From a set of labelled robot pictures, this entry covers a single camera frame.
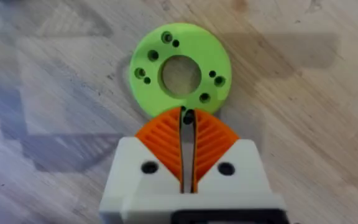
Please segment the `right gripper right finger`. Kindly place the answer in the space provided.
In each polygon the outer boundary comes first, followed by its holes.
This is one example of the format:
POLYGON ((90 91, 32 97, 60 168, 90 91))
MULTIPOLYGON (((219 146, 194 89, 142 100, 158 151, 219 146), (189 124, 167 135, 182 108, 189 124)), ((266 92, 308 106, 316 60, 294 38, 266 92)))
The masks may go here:
POLYGON ((270 193, 259 151, 228 125, 195 109, 192 190, 198 194, 270 193))

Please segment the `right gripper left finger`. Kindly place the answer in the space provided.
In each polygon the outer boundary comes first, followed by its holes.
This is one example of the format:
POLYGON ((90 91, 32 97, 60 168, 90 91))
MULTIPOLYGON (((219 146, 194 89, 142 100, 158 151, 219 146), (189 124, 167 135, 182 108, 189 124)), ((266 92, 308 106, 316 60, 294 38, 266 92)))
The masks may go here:
POLYGON ((122 138, 99 206, 103 223, 170 223, 183 192, 181 108, 122 138))

